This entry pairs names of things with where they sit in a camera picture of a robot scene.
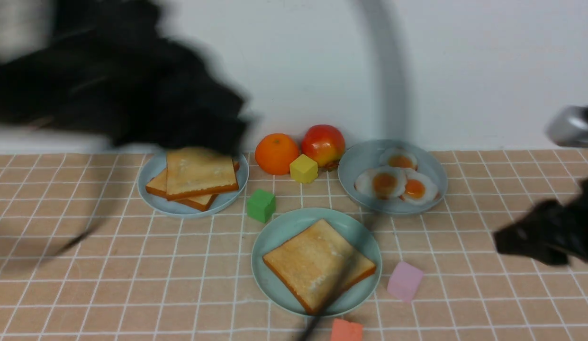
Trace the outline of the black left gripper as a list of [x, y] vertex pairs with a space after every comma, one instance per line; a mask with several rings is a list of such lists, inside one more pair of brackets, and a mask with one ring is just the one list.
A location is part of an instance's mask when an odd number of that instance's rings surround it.
[[171, 149], [201, 147], [233, 157], [240, 152], [248, 121], [244, 99], [214, 81], [197, 82], [171, 106]]

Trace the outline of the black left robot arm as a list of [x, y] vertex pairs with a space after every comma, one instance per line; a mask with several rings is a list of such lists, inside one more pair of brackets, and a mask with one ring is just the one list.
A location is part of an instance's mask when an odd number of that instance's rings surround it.
[[236, 156], [244, 98], [159, 33], [162, 13], [152, 0], [56, 0], [48, 45], [0, 62], [0, 126]]

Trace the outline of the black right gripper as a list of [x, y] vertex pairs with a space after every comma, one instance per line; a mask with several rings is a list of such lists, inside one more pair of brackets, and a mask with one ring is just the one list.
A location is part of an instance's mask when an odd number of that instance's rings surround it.
[[546, 199], [519, 220], [493, 232], [498, 254], [568, 266], [569, 257], [588, 263], [588, 178], [569, 203]]

